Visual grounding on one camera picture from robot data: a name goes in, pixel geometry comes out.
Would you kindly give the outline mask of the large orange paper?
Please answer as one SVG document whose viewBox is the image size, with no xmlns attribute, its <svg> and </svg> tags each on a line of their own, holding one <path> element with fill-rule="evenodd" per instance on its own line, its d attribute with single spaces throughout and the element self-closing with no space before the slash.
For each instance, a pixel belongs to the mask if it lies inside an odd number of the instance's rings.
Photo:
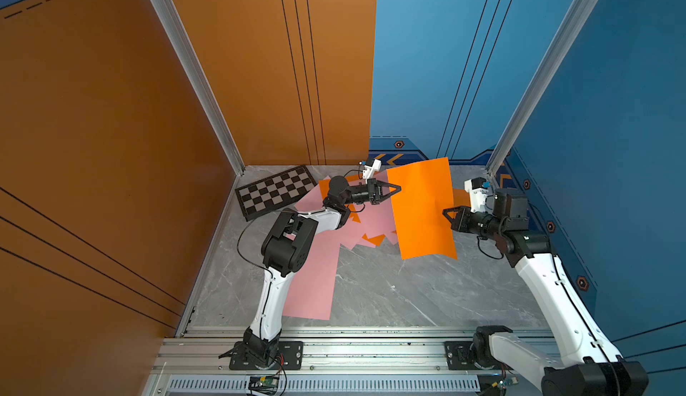
<svg viewBox="0 0 686 396">
<path fill-rule="evenodd" d="M 454 206 L 448 159 L 424 160 L 387 170 L 401 190 L 391 196 L 398 246 L 403 260 L 441 255 L 455 260 L 450 222 L 443 211 Z"/>
</svg>

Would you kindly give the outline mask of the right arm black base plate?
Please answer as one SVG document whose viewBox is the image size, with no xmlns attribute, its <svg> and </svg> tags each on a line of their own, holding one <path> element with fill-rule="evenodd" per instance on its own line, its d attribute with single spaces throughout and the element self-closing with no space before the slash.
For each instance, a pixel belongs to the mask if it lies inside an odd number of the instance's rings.
<svg viewBox="0 0 686 396">
<path fill-rule="evenodd" d="M 474 370 L 478 372 L 499 374 L 513 372 L 509 365 L 496 360 L 489 344 L 474 344 L 473 341 L 444 342 L 444 351 L 449 370 Z"/>
</svg>

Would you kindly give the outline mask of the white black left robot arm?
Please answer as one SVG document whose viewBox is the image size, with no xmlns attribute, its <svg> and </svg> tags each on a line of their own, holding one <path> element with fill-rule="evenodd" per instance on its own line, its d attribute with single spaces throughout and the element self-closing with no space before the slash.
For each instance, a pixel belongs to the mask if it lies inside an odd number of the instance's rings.
<svg viewBox="0 0 686 396">
<path fill-rule="evenodd" d="M 258 369 L 282 363 L 279 342 L 289 287 L 305 265 L 316 235 L 341 229 L 352 213 L 351 204 L 379 205 L 401 191 L 399 185 L 373 177 L 352 186 L 343 176 L 335 176 L 321 210 L 286 209 L 278 215 L 261 248 L 264 284 L 257 312 L 237 346 L 245 360 Z"/>
</svg>

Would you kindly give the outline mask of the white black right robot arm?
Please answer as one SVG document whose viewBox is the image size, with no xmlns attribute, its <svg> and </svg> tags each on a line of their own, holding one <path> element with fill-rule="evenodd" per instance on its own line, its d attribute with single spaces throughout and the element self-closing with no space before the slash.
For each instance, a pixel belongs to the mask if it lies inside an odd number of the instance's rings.
<svg viewBox="0 0 686 396">
<path fill-rule="evenodd" d="M 487 194 L 472 189 L 470 205 L 443 210 L 453 231 L 492 240 L 531 291 L 559 352 L 546 356 L 507 326 L 480 326 L 469 351 L 453 354 L 482 370 L 514 369 L 544 395 L 641 395 L 648 373 L 626 360 L 600 330 L 569 280 L 550 237 L 529 228 L 528 200 L 514 189 L 496 191 L 491 210 Z"/>
</svg>

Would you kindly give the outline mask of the large curved pink paper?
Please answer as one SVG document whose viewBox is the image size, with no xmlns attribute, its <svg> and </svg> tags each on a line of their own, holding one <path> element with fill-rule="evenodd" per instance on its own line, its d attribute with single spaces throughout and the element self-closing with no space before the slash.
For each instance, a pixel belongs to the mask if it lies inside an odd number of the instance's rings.
<svg viewBox="0 0 686 396">
<path fill-rule="evenodd" d="M 339 251 L 346 238 L 343 228 L 314 237 L 307 261 L 289 287 L 283 310 L 285 317 L 330 319 Z"/>
</svg>

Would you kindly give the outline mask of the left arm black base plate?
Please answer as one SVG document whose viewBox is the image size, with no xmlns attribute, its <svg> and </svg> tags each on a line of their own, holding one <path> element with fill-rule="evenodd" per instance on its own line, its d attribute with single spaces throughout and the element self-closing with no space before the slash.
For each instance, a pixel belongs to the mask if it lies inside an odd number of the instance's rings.
<svg viewBox="0 0 686 396">
<path fill-rule="evenodd" d="M 279 369 L 300 370 L 303 351 L 301 341 L 278 342 L 266 351 L 252 350 L 244 342 L 237 342 L 224 356 L 230 359 L 230 370 L 276 372 Z"/>
</svg>

